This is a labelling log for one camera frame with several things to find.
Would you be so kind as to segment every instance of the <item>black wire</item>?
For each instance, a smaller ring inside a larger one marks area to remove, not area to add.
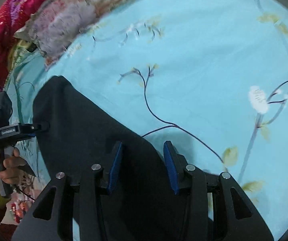
[[[21,85],[18,87],[18,89],[19,89],[22,85],[24,85],[24,84],[26,84],[26,83],[29,83],[31,86],[33,86],[33,89],[34,89],[34,91],[35,91],[34,85],[33,85],[32,83],[30,83],[30,82],[25,82],[25,83],[21,84]]]
[[[30,198],[30,199],[33,200],[33,201],[36,201],[36,199],[33,199],[30,195],[27,195],[24,191],[22,191],[22,190],[19,188],[19,186],[16,186],[16,185],[15,185],[15,188],[16,188],[17,191],[23,193],[26,197]]]

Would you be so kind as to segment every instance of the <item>dark branch print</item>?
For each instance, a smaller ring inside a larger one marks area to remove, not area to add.
[[[19,85],[18,89],[20,89],[20,87],[21,87],[22,85],[27,84],[27,83],[29,83],[29,84],[33,87],[33,89],[34,89],[34,91],[35,91],[35,87],[34,87],[34,85],[33,85],[32,83],[30,83],[30,82],[25,82],[25,83]]]
[[[287,102],[288,99],[284,99],[284,100],[280,100],[280,101],[270,101],[271,98],[274,96],[274,95],[277,95],[277,90],[279,88],[281,88],[283,85],[287,84],[288,83],[288,80],[281,83],[278,87],[276,87],[276,89],[270,94],[270,96],[268,97],[267,99],[267,102],[268,104],[270,103],[280,103],[281,106],[280,108],[278,109],[278,111],[276,112],[276,114],[273,116],[273,118],[271,118],[268,122],[265,122],[265,125],[269,125],[271,124],[273,121],[275,121],[277,119],[277,117],[280,115],[280,113],[282,112],[282,110],[284,109],[285,107],[285,104]],[[261,123],[262,123],[262,120],[263,120],[263,117],[264,115],[261,115],[261,114],[257,114],[257,118],[256,118],[256,121],[255,121],[255,126],[254,126],[254,130],[253,130],[253,133],[251,135],[251,139],[249,141],[249,145],[248,145],[248,148],[246,150],[246,153],[245,153],[245,157],[244,157],[244,161],[243,161],[243,165],[242,165],[242,168],[241,168],[241,172],[238,176],[238,182],[241,183],[242,179],[243,179],[243,176],[244,176],[244,172],[245,172],[245,169],[246,169],[246,166],[248,164],[248,160],[250,158],[250,154],[251,154],[251,150],[253,148],[253,145],[254,145],[254,141],[256,139],[256,136],[257,136],[257,131],[258,129],[261,128]]]
[[[152,36],[152,41],[154,40],[155,38],[155,33],[157,32],[158,35],[160,37],[163,36],[163,30],[162,29],[158,29],[155,25],[155,23],[153,22],[151,25],[149,24],[146,24],[145,22],[143,23],[137,23],[136,26],[141,26],[141,27],[145,27],[146,29],[148,29],[149,32],[152,32],[153,33],[153,36]],[[107,38],[103,38],[103,39],[98,39],[96,38],[94,35],[92,35],[93,37],[93,40],[94,40],[94,45],[93,45],[93,50],[95,49],[95,46],[96,46],[96,43],[97,42],[106,42],[106,41],[110,41],[116,37],[118,37],[119,35],[122,35],[122,34],[125,34],[125,38],[122,42],[120,42],[120,45],[123,46],[126,44],[127,40],[128,40],[128,34],[131,33],[131,32],[136,32],[136,34],[138,35],[138,37],[140,36],[140,33],[139,33],[139,30],[134,27],[133,25],[127,27],[127,28],[124,28],[122,29],[121,31],[117,32],[116,34],[112,35],[112,36],[109,36]]]
[[[130,74],[137,74],[141,77],[143,83],[144,83],[144,99],[145,99],[145,103],[146,103],[146,107],[148,109],[148,111],[156,118],[158,119],[160,122],[162,123],[165,123],[165,124],[169,124],[168,126],[164,126],[162,128],[159,128],[159,129],[155,129],[153,131],[150,131],[148,133],[146,133],[145,135],[143,135],[143,137],[149,135],[149,134],[152,134],[154,132],[157,132],[159,130],[162,130],[162,129],[166,129],[166,128],[177,128],[177,129],[180,129],[181,131],[189,134],[190,136],[192,136],[193,138],[195,138],[197,141],[199,141],[200,143],[202,143],[206,148],[208,148],[211,152],[213,152],[217,157],[218,159],[223,163],[223,160],[222,158],[212,149],[210,148],[205,142],[203,142],[201,139],[199,139],[198,137],[196,137],[194,134],[188,132],[187,130],[183,129],[182,127],[180,127],[179,125],[173,123],[173,122],[169,122],[169,121],[165,121],[161,118],[159,118],[156,114],[154,114],[154,112],[151,110],[151,108],[149,107],[148,105],[148,101],[147,101],[147,95],[146,95],[146,90],[147,90],[147,85],[148,85],[148,81],[149,81],[149,78],[153,77],[154,76],[154,70],[156,69],[157,65],[155,64],[153,66],[153,68],[151,69],[151,67],[149,66],[148,67],[148,75],[147,75],[147,78],[145,79],[144,76],[141,74],[140,70],[139,69],[136,69],[136,68],[133,68],[131,71],[125,73],[125,74],[121,74],[120,76],[120,79],[119,79],[119,82],[127,75],[130,75]]]
[[[260,0],[257,0],[257,7],[258,9],[264,13],[265,11],[263,10],[263,7],[261,6],[261,3],[260,3]],[[287,55],[288,55],[288,43],[284,37],[284,35],[281,33],[281,32],[278,32],[279,35],[280,35],[280,38],[281,38],[281,41],[285,47],[285,50],[287,52]],[[278,111],[275,113],[275,115],[273,116],[273,118],[271,118],[269,121],[265,122],[265,125],[269,125],[271,124],[273,121],[275,121],[278,116],[281,114],[282,110],[284,109],[285,107],[285,104],[287,102],[288,99],[284,99],[284,100],[281,100],[281,101],[271,101],[272,97],[277,95],[277,90],[282,87],[283,85],[287,84],[288,83],[288,80],[281,83],[278,87],[276,87],[275,90],[273,90],[273,92],[270,94],[270,96],[268,97],[267,99],[267,103],[268,104],[272,104],[272,103],[280,103],[280,107],[278,109]],[[257,118],[256,118],[256,123],[255,123],[255,126],[254,126],[254,130],[253,130],[253,133],[251,135],[251,139],[249,141],[249,145],[248,145],[248,148],[247,148],[247,151],[245,153],[245,157],[244,157],[244,161],[243,161],[243,165],[242,165],[242,168],[241,168],[241,172],[238,176],[238,182],[241,183],[242,179],[243,179],[243,176],[244,176],[244,173],[245,173],[245,169],[246,169],[246,166],[247,166],[247,163],[248,163],[248,160],[249,160],[249,157],[250,157],[250,154],[251,154],[251,150],[252,150],[252,147],[254,145],[254,141],[255,141],[255,138],[257,136],[257,130],[261,128],[261,123],[262,123],[262,119],[263,119],[264,115],[261,115],[261,114],[257,114]]]

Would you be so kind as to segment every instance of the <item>metal screw head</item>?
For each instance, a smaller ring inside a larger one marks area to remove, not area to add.
[[[64,172],[58,172],[58,173],[56,174],[56,178],[58,178],[58,179],[62,179],[64,176],[65,176],[65,173],[64,173]]]
[[[194,171],[194,170],[195,170],[195,166],[194,166],[194,165],[187,165],[187,166],[186,166],[186,169],[187,169],[188,171]]]
[[[94,164],[94,165],[92,165],[92,170],[100,170],[101,167],[102,166],[100,164]]]
[[[228,172],[223,172],[222,173],[222,177],[225,178],[225,179],[229,179],[231,177],[231,175]]]

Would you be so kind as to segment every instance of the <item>yellow leaf print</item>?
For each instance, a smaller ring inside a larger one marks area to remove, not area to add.
[[[261,23],[271,22],[276,23],[280,18],[275,14],[268,14],[264,13],[263,15],[259,16],[257,20]]]
[[[147,24],[150,24],[152,26],[158,26],[159,23],[161,22],[161,16],[160,15],[157,15],[157,16],[153,16],[151,17],[150,19],[148,19],[146,21]]]
[[[288,36],[288,28],[286,27],[286,25],[284,23],[280,23],[278,25],[276,25],[276,28],[283,34]]]
[[[263,188],[264,181],[251,181],[242,186],[244,191],[258,192]]]
[[[236,146],[227,148],[223,152],[223,164],[225,167],[234,166],[238,157],[238,149]]]
[[[262,137],[269,142],[270,141],[270,130],[267,127],[267,125],[265,123],[262,123],[262,125],[260,126],[260,130],[261,130],[261,135]]]

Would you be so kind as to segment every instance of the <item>blue gripper pad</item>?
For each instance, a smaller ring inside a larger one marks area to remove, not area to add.
[[[122,152],[122,142],[119,143],[111,170],[109,171],[109,182],[107,186],[108,194],[110,195],[116,187],[120,164],[122,161],[123,152]]]
[[[171,156],[171,151],[167,145],[167,142],[164,143],[163,147],[164,161],[168,173],[168,179],[170,180],[171,188],[174,191],[174,194],[179,193],[179,177],[175,168],[173,158]]]

